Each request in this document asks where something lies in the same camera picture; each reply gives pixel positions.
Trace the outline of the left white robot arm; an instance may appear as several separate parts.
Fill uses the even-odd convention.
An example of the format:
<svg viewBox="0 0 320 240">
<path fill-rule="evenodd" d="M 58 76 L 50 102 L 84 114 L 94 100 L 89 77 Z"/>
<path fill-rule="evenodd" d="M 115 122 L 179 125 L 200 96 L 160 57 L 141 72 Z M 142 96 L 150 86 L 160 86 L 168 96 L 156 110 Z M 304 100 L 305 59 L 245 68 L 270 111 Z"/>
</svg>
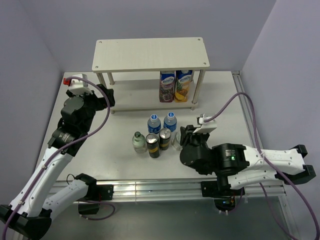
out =
<svg viewBox="0 0 320 240">
<path fill-rule="evenodd" d="M 41 239 L 49 230 L 54 218 L 78 200 L 97 200 L 97 180 L 87 174 L 77 175 L 72 183 L 52 197 L 47 197 L 62 170 L 76 156 L 86 139 L 96 112 L 115 106 L 114 90 L 102 84 L 95 88 L 102 94 L 97 97 L 88 87 L 69 88 L 60 111 L 57 129 L 47 144 L 42 160 L 31 178 L 11 201 L 0 206 L 0 220 L 4 223 L 1 238 L 12 229 L 31 240 Z"/>
</svg>

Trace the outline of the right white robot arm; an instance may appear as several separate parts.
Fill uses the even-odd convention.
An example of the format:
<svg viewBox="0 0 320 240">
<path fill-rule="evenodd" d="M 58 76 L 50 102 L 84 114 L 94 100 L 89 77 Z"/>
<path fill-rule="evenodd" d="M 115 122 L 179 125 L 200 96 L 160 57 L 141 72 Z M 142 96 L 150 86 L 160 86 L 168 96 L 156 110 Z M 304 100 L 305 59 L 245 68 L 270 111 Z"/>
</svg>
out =
<svg viewBox="0 0 320 240">
<path fill-rule="evenodd" d="M 193 125 L 180 128 L 180 162 L 200 175 L 216 175 L 216 189 L 222 195 L 264 181 L 302 185 L 316 177 L 312 165 L 305 164 L 307 150 L 297 145 L 289 150 L 258 149 L 235 143 L 207 145 L 209 133 Z"/>
</svg>

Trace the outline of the blue-label water bottle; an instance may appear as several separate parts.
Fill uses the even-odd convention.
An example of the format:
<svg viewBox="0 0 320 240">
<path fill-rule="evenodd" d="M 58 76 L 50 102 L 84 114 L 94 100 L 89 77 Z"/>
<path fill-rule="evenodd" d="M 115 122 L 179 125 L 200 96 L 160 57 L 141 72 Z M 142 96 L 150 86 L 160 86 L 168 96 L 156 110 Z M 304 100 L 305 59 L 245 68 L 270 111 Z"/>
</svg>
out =
<svg viewBox="0 0 320 240">
<path fill-rule="evenodd" d="M 152 114 L 147 121 L 147 129 L 149 133 L 158 135 L 161 130 L 161 121 L 156 114 Z"/>
<path fill-rule="evenodd" d="M 177 129 L 177 118 L 173 112 L 169 112 L 163 120 L 163 127 L 172 133 Z"/>
</svg>

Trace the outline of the clear glass bottle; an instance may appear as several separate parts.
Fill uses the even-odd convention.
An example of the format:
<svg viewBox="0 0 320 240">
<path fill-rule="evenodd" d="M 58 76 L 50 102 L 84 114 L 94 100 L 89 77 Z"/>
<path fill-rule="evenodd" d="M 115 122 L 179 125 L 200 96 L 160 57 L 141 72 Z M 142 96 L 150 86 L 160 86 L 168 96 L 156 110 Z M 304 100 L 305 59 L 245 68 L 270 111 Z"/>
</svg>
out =
<svg viewBox="0 0 320 240">
<path fill-rule="evenodd" d="M 181 132 L 180 131 L 177 131 L 175 133 L 175 136 L 173 137 L 172 141 L 171 141 L 171 144 L 172 146 L 177 150 L 177 151 L 181 151 L 182 150 L 182 146 L 180 144 L 180 141 L 181 141 Z"/>
<path fill-rule="evenodd" d="M 139 131 L 136 131 L 132 137 L 133 149 L 139 153 L 145 153 L 147 151 L 146 138 Z"/>
</svg>

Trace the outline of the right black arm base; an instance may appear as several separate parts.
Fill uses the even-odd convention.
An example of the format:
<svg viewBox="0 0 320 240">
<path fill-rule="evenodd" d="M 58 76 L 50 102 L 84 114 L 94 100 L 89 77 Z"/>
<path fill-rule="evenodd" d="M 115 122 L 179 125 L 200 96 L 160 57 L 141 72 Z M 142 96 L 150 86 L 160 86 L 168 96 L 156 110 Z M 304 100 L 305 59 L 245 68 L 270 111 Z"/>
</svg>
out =
<svg viewBox="0 0 320 240">
<path fill-rule="evenodd" d="M 212 198 L 220 215 L 227 216 L 234 211 L 245 195 L 244 187 L 237 190 L 219 190 L 217 181 L 201 181 L 200 186 L 202 197 Z"/>
</svg>

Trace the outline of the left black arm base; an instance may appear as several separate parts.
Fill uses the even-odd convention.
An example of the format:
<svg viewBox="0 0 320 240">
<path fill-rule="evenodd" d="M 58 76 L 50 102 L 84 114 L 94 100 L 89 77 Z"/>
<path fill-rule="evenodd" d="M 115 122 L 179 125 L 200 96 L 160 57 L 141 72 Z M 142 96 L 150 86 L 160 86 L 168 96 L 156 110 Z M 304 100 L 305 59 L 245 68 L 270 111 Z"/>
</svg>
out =
<svg viewBox="0 0 320 240">
<path fill-rule="evenodd" d="M 93 193 L 88 193 L 80 201 L 110 201 L 113 197 L 114 186 L 112 184 L 98 184 Z M 98 203 L 79 203 L 78 213 L 80 215 L 96 215 L 100 210 L 101 205 Z"/>
</svg>

